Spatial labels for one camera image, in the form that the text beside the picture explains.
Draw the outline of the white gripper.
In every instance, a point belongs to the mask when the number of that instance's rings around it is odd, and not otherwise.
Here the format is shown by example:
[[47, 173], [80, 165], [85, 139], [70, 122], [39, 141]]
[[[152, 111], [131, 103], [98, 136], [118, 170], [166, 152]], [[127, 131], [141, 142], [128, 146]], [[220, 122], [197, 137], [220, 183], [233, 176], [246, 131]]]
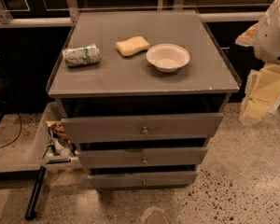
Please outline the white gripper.
[[280, 0], [274, 0], [258, 24], [239, 35], [235, 44], [254, 46], [255, 56], [266, 62], [248, 75], [240, 108], [239, 120], [254, 125], [280, 106]]

